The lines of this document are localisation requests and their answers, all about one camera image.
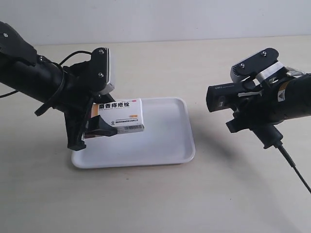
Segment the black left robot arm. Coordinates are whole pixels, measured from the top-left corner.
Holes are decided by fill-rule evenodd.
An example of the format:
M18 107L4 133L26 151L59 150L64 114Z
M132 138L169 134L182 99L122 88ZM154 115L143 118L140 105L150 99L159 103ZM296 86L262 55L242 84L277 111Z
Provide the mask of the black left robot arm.
M0 81L35 100L41 106L35 115L50 108L64 114L68 148L86 147L85 136L114 136L117 129L100 116L92 116L93 104L114 101L110 92L111 53L97 48L88 61L66 66L39 55L9 24L0 24Z

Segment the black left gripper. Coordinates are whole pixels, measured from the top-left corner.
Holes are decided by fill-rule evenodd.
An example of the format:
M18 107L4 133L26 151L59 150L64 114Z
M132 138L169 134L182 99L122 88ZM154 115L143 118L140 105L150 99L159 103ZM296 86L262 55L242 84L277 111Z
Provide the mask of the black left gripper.
M68 148L74 151L85 149L84 134L85 137L116 135L117 129L107 124L100 115L90 118L94 101L115 102L109 93L101 94L102 62L89 60L69 67L57 63L53 65L60 70L61 81L52 95L51 107L64 113Z

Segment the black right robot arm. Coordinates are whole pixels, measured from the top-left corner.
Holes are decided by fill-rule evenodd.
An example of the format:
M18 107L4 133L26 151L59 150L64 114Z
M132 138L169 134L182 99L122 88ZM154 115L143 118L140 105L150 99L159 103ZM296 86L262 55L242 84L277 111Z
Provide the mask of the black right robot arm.
M311 115L311 75L282 79L261 95L244 99L226 125L231 133Z

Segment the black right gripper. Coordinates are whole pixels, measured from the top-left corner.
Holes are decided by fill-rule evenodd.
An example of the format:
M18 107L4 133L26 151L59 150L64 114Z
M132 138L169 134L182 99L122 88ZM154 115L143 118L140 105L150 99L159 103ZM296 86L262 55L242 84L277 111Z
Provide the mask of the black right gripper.
M247 93L247 96L234 97L228 102L228 107L233 110L233 119L226 125L231 133L276 125L288 118L289 115L280 110L285 101L278 101L277 94L279 88L292 79L286 70L278 71L272 79L272 82L261 85L260 93Z

